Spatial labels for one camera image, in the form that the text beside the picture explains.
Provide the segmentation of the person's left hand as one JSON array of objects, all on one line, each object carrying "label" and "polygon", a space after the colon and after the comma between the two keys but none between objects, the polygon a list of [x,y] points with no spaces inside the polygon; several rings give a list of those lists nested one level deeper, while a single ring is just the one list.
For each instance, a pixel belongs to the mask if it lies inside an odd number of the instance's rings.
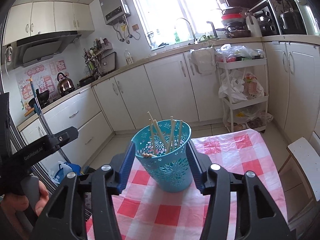
[{"label": "person's left hand", "polygon": [[[35,205],[35,213],[39,216],[49,201],[49,193],[43,182],[39,181],[40,199]],[[16,194],[5,194],[1,201],[1,208],[6,215],[14,215],[16,211],[24,211],[29,206],[29,200],[26,196]]]}]

